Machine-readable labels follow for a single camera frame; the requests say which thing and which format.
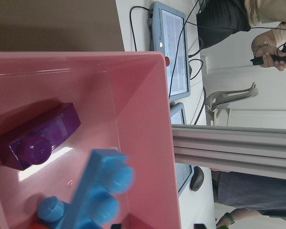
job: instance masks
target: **dark gray t-shirt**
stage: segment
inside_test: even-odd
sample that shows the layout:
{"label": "dark gray t-shirt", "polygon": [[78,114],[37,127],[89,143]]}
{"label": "dark gray t-shirt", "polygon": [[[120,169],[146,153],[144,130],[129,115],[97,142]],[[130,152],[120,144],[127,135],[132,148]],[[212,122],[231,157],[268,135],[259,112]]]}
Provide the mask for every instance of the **dark gray t-shirt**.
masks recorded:
{"label": "dark gray t-shirt", "polygon": [[250,174],[220,173],[218,201],[286,220],[286,180]]}

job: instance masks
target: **green wristband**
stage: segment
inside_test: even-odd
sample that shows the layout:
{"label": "green wristband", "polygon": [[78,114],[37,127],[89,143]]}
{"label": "green wristband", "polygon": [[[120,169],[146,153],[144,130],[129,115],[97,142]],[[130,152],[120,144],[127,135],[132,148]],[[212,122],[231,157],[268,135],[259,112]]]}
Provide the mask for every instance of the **green wristband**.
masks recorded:
{"label": "green wristband", "polygon": [[230,214],[229,212],[226,212],[226,213],[225,213],[225,216],[227,216],[227,217],[229,218],[231,224],[234,224],[234,223],[235,223],[233,217],[231,216],[231,214]]}

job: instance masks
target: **person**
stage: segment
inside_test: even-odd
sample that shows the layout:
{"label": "person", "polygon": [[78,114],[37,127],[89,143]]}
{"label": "person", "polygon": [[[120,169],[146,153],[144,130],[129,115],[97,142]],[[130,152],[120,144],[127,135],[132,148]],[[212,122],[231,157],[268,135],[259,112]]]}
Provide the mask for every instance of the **person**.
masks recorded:
{"label": "person", "polygon": [[286,56],[278,50],[286,42],[286,0],[207,0],[197,14],[198,36],[203,48],[211,47],[231,34],[249,31],[259,23],[281,22],[277,29],[259,34],[251,44],[255,57],[262,56],[262,67],[286,68],[284,61],[273,61],[271,55]]}
{"label": "person", "polygon": [[220,218],[216,227],[266,215],[286,220],[286,180],[212,170],[214,202],[236,208]]}

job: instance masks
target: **beige shirt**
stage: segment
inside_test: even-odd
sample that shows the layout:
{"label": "beige shirt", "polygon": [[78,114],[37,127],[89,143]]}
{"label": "beige shirt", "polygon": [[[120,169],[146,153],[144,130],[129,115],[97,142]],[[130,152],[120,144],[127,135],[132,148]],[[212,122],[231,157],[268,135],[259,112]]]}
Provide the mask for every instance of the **beige shirt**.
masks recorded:
{"label": "beige shirt", "polygon": [[[245,8],[251,27],[259,23],[280,21],[277,28],[286,29],[286,0],[245,0]],[[286,41],[286,31],[272,30],[279,46]]]}

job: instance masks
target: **white table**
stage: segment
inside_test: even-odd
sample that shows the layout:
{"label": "white table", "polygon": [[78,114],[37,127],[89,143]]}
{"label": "white table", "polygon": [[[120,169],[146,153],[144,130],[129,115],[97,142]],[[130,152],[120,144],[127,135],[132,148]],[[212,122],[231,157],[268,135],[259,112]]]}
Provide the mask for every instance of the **white table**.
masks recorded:
{"label": "white table", "polygon": [[[162,3],[175,8],[188,16],[194,6],[193,0],[162,0]],[[149,8],[151,0],[116,0],[119,21],[122,31],[122,38],[125,51],[135,51],[133,38],[130,28],[129,11],[134,5],[144,6]],[[136,45],[138,51],[148,51],[150,43],[150,31],[147,26],[148,12],[143,9],[134,9],[132,13],[133,30],[136,38]],[[189,18],[190,22],[196,22],[195,13]],[[197,28],[193,25],[187,25],[188,47],[189,54],[195,53],[198,46]],[[192,76],[200,68],[199,61],[192,61],[191,67],[193,69]],[[194,124],[200,108],[203,104],[203,82],[202,75],[199,73],[195,79],[191,81],[191,96],[175,101],[182,102],[185,107],[186,119],[188,124]],[[206,125],[205,111],[203,109],[198,125]],[[193,229],[194,223],[204,223],[208,229],[215,229],[215,210],[213,202],[211,171],[209,168],[202,168],[204,171],[204,184],[197,191],[190,191],[189,185],[185,188],[179,197],[181,224],[183,229]]]}

